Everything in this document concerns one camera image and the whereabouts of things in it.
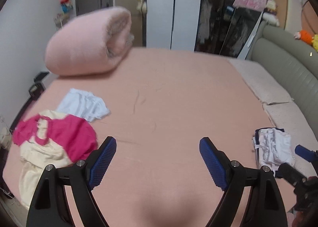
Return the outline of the person's right hand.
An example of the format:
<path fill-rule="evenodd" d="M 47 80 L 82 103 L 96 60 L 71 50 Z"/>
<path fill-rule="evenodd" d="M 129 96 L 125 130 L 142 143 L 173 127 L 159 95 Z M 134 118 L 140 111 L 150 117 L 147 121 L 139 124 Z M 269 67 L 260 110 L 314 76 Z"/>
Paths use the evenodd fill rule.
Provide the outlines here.
<path fill-rule="evenodd" d="M 294 206 L 286 216 L 288 226 L 318 227 L 317 206 Z"/>

